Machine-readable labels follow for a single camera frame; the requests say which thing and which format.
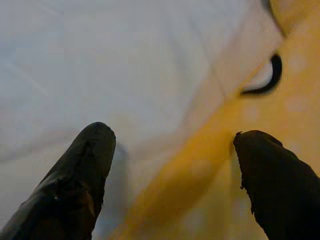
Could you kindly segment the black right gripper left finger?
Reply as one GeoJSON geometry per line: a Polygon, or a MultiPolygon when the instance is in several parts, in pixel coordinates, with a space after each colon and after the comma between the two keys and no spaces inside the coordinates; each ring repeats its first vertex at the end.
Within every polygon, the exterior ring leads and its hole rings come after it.
{"type": "Polygon", "coordinates": [[[103,122],[86,126],[0,232],[2,240],[90,240],[116,149],[103,122]]]}

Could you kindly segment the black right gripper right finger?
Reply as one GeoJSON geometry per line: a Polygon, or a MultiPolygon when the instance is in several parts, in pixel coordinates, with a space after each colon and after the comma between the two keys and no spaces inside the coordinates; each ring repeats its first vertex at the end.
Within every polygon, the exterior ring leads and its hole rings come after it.
{"type": "Polygon", "coordinates": [[[320,238],[320,178],[272,135],[238,132],[233,145],[251,213],[270,240],[320,238]]]}

